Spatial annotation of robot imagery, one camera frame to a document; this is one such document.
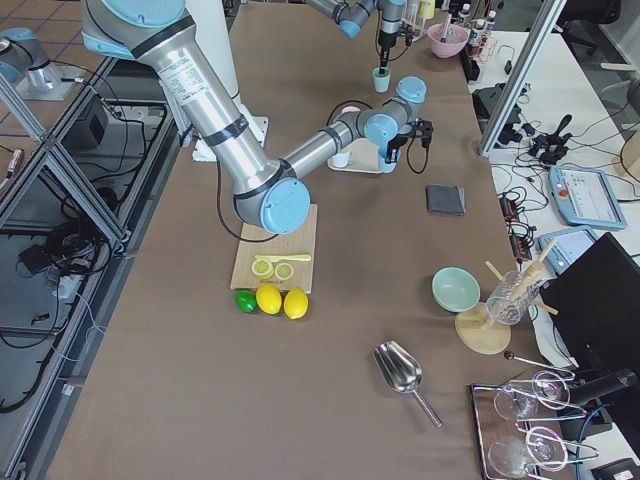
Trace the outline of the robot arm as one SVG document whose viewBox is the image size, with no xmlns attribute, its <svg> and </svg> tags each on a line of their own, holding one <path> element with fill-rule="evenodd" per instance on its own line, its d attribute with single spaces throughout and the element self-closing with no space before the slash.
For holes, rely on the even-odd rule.
<svg viewBox="0 0 640 480">
<path fill-rule="evenodd" d="M 400 58 L 391 57 L 391 49 L 399 37 L 404 37 L 405 48 L 413 42 L 413 27 L 402 20 L 406 6 L 403 0 L 360 0 L 349 4 L 347 1 L 310 0 L 306 1 L 314 9 L 332 19 L 339 31 L 347 38 L 355 38 L 368 19 L 377 12 L 379 14 L 376 42 L 379 46 L 380 73 L 389 73 L 389 63 Z"/>
<path fill-rule="evenodd" d="M 417 118 L 427 95 L 417 77 L 401 79 L 377 109 L 348 112 L 282 159 L 272 159 L 229 90 L 237 85 L 219 1 L 84 1 L 85 47 L 151 67 L 233 180 L 233 205 L 248 224 L 272 234 L 300 228 L 311 199 L 301 179 L 365 137 L 382 157 Z"/>
</svg>

